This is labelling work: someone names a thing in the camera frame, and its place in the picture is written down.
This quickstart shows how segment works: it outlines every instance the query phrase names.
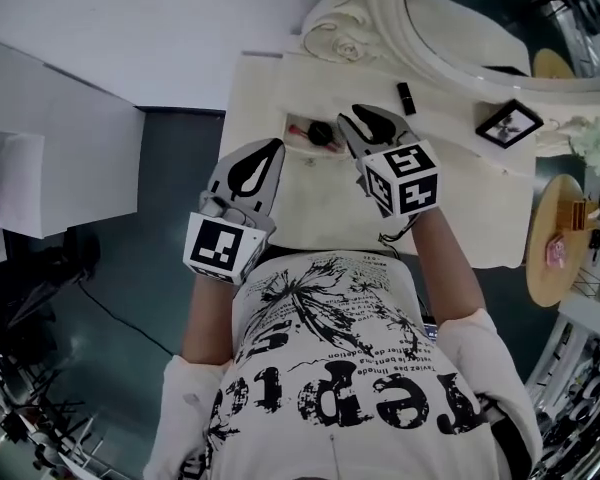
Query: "shirt sleeve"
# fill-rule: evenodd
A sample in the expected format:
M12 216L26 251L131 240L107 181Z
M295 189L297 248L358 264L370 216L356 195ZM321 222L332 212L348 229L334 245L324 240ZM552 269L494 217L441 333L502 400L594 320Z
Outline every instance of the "shirt sleeve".
M228 365L190 364L179 356L167 364L160 422L145 480L174 480L185 461L204 454L204 432Z
M528 478L542 454L542 438L531 399L511 354L484 309L438 329L437 345L481 402L509 471L501 478Z

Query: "pink object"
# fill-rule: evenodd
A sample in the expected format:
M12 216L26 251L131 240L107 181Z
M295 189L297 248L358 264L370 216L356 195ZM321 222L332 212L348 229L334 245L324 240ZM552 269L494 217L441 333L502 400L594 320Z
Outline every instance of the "pink object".
M564 236L557 235L547 244L547 265L550 267L564 268L567 259L567 248Z

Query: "person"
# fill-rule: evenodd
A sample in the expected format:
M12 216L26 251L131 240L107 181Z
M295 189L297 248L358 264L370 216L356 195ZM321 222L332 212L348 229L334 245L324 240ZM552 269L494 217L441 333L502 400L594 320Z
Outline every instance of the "person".
M441 210L412 229L435 344L381 254L272 259L235 297L198 276L144 478L527 478L540 433L473 270Z

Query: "picture frame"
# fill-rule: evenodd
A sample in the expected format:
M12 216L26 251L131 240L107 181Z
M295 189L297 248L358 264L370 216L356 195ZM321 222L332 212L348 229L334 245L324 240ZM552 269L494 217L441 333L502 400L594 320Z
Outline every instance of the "picture frame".
M544 124L531 109L518 100L505 103L495 114L476 128L476 134L501 148L517 144Z

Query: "person's left arm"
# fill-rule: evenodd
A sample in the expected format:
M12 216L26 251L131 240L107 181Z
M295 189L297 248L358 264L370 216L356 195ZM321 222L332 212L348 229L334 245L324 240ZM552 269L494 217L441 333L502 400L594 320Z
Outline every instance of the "person's left arm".
M160 422L145 480L175 480L183 464L204 467L204 431L232 359L231 306L234 287L197 276L181 356L164 372Z

